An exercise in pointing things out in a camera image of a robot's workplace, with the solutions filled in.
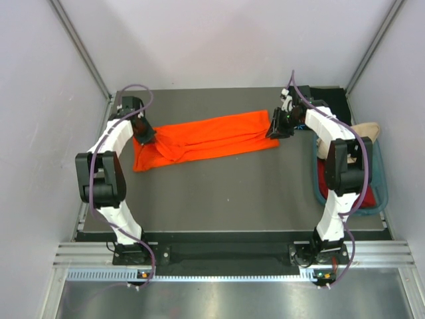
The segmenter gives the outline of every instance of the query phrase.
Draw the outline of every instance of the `blue basket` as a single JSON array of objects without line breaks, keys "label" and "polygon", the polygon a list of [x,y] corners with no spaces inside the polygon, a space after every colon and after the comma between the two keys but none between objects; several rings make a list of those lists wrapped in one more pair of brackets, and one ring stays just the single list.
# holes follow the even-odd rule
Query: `blue basket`
[{"label": "blue basket", "polygon": [[[313,135],[313,184],[314,193],[317,200],[325,205],[326,199],[322,196],[319,190],[319,178],[317,175],[317,135]],[[379,148],[378,141],[373,144],[373,176],[371,181],[371,188],[377,205],[366,209],[357,210],[354,215],[356,216],[371,216],[376,215],[383,211],[388,204],[388,189],[386,188],[385,170],[383,158],[381,156],[381,149]]]}]

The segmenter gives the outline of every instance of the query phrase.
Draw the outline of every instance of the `black cloth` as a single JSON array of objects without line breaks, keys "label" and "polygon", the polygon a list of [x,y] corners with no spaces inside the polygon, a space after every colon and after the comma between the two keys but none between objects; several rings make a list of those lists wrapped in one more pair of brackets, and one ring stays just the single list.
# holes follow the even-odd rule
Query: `black cloth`
[{"label": "black cloth", "polygon": [[323,100],[329,105],[338,120],[351,126],[351,113],[343,88],[310,88],[315,100]]}]

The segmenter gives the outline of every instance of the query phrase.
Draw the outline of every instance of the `orange cloth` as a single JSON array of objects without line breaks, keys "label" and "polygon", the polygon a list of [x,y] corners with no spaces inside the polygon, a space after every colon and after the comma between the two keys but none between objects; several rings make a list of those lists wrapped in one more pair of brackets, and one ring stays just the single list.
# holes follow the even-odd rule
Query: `orange cloth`
[{"label": "orange cloth", "polygon": [[133,139],[133,170],[275,148],[279,141],[265,138],[269,126],[263,110],[155,128],[154,143],[140,145]]}]

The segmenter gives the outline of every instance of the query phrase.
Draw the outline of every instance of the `gray wall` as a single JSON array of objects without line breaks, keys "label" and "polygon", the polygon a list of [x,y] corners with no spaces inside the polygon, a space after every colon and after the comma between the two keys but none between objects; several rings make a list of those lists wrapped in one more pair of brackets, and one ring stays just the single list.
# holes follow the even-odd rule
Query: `gray wall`
[{"label": "gray wall", "polygon": [[425,2],[409,0],[351,96],[358,122],[377,121],[394,229],[425,282]]},{"label": "gray wall", "polygon": [[62,0],[110,90],[348,84],[389,0]]},{"label": "gray wall", "polygon": [[0,318],[35,318],[105,100],[46,0],[0,10]]}]

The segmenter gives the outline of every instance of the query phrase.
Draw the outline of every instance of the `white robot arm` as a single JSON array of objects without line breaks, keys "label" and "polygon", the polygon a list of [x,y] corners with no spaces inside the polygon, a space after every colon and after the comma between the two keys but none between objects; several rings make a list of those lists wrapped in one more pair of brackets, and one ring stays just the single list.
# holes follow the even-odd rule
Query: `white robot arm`
[{"label": "white robot arm", "polygon": [[136,239],[142,240],[143,229],[137,224],[126,203],[126,181],[118,160],[125,144],[135,137],[140,143],[152,142],[155,131],[149,125],[142,113],[133,116],[128,120],[120,121],[126,114],[140,109],[143,103],[135,97],[122,98],[122,105],[119,106],[116,114],[110,118],[106,124],[104,133],[100,136],[96,144],[87,153],[76,156],[76,171],[81,199],[88,203],[89,192],[89,167],[92,154],[98,144],[108,136],[106,141],[100,146],[96,156],[94,178],[94,206],[106,220],[115,225],[114,230],[117,243],[121,245],[134,245],[135,241],[124,233]]},{"label": "white robot arm", "polygon": [[[332,120],[335,116],[324,101],[310,99],[315,109],[307,109],[296,95],[290,96],[285,88],[280,97],[283,105],[274,110],[272,125],[266,137],[288,138],[294,134],[295,127],[305,124],[329,148],[325,164],[325,180],[329,188],[325,211],[313,231],[308,249],[304,249],[304,252],[307,251],[305,255],[312,257],[311,261],[329,260],[344,248],[343,223],[346,222],[348,215],[341,213],[351,210],[363,186],[365,163],[361,148],[348,129]],[[372,172],[372,142],[368,138],[362,140],[367,150],[369,172]],[[355,163],[347,163],[348,155],[356,158]]]}]

